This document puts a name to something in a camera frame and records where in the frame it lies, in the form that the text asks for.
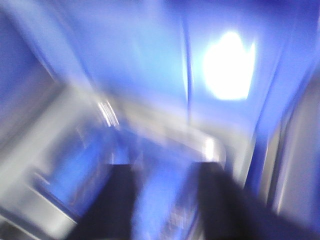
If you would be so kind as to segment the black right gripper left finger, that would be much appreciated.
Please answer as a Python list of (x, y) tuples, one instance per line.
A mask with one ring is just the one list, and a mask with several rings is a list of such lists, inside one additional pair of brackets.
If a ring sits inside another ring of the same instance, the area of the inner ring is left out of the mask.
[(106, 184), (67, 239), (130, 240), (136, 198), (132, 165), (113, 165)]

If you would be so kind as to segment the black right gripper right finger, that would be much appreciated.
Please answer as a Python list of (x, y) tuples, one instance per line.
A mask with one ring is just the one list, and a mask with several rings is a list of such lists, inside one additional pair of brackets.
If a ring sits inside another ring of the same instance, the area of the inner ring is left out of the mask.
[(195, 163), (197, 201), (207, 240), (318, 240), (266, 208), (215, 162)]

